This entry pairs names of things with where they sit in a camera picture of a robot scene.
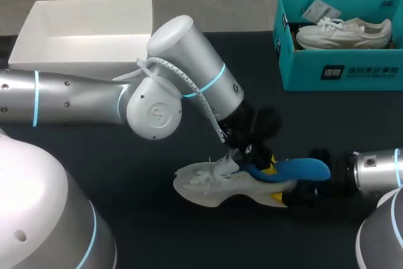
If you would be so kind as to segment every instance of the logo on box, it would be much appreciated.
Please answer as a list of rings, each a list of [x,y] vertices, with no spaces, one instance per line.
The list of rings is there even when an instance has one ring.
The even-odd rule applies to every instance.
[[[324,66],[321,80],[339,80],[343,75],[344,66]]]

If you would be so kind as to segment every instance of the white cardboard box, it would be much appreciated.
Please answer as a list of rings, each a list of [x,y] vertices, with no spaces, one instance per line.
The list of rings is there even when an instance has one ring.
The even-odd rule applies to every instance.
[[[12,69],[112,79],[146,60],[151,0],[37,1],[9,58]]]

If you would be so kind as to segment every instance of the white cable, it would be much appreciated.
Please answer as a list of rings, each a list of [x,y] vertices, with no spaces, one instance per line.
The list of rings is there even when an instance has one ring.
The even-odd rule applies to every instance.
[[[124,75],[118,76],[116,78],[113,78],[112,81],[121,81],[121,80],[125,80],[128,78],[133,78],[133,77],[136,77],[139,74],[141,74],[142,71],[143,71],[142,69],[136,69],[135,71],[129,72],[128,74],[124,74]]]
[[[151,57],[148,58],[147,61],[145,62],[145,67],[149,67],[152,63],[160,64],[161,66],[165,67],[166,69],[174,72],[177,76],[179,76],[196,94],[196,97],[200,100],[201,105],[203,106],[203,109],[205,113],[207,114],[207,118],[210,120],[211,124],[213,125],[213,128],[215,132],[217,133],[218,137],[220,138],[221,142],[225,142],[225,134],[222,131],[222,129],[219,126],[219,123],[217,122],[217,119],[214,116],[214,113],[208,104],[206,98],[204,97],[203,93],[200,91],[200,89],[197,87],[197,85],[186,75],[183,71],[178,69],[176,66],[174,66],[172,63],[161,59],[157,57]]]

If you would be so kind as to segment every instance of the shoe box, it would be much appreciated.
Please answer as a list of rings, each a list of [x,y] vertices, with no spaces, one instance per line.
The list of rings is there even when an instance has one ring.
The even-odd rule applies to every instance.
[[[295,34],[314,25],[307,16],[389,19],[392,39],[386,49],[304,50]],[[403,0],[278,0],[273,38],[287,91],[403,91]]]

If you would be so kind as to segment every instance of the white shoelace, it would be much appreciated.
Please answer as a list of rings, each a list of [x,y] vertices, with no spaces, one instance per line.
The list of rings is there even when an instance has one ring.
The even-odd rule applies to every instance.
[[[207,184],[204,195],[206,195],[213,182],[230,181],[229,175],[217,175],[214,171],[199,170],[196,172],[196,176],[190,180],[192,185]]]
[[[325,17],[325,18],[322,18],[321,20],[319,20],[317,25],[322,27],[323,32],[334,30],[336,28],[338,28],[339,30],[342,30],[343,29],[342,22],[343,22],[343,20],[341,20],[341,19],[330,19],[329,17]]]

